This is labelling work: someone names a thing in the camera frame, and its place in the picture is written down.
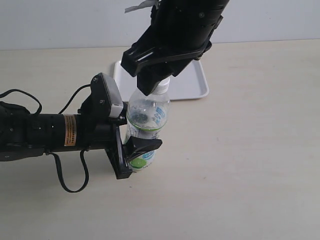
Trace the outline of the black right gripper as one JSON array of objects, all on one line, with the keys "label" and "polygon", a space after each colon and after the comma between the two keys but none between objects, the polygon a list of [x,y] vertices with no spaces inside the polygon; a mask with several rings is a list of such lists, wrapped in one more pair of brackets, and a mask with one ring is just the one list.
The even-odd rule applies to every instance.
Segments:
[{"label": "black right gripper", "polygon": [[123,53],[121,65],[137,76],[137,88],[148,96],[162,80],[177,76],[212,47],[210,38],[222,19],[220,14],[158,14]]}]

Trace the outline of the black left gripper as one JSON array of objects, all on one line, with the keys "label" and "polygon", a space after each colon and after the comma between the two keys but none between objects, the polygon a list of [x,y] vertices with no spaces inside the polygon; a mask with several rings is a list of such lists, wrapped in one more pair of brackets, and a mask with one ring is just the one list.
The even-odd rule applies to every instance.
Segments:
[{"label": "black left gripper", "polygon": [[78,109],[77,146],[86,150],[104,149],[118,180],[127,179],[132,174],[127,162],[161,147],[161,139],[142,139],[131,136],[124,144],[120,136],[120,126],[127,124],[125,117],[128,104],[117,118],[105,117],[106,111],[97,110],[90,94]]}]

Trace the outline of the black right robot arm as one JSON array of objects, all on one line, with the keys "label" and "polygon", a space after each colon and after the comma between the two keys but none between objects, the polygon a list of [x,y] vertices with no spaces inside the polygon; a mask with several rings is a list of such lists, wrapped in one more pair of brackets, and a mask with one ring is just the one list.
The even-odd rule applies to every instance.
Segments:
[{"label": "black right robot arm", "polygon": [[161,0],[151,9],[150,26],[126,50],[121,66],[150,95],[160,82],[178,76],[211,46],[227,0]]}]

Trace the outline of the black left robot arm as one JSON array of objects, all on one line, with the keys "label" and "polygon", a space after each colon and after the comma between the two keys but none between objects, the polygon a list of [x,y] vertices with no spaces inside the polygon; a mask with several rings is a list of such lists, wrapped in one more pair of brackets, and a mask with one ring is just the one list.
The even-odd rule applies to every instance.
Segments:
[{"label": "black left robot arm", "polygon": [[129,162],[162,145],[160,139],[131,136],[122,142],[120,126],[127,124],[123,109],[111,118],[88,97],[77,114],[34,114],[25,107],[0,103],[0,160],[17,161],[58,152],[106,151],[117,179],[132,174]]}]

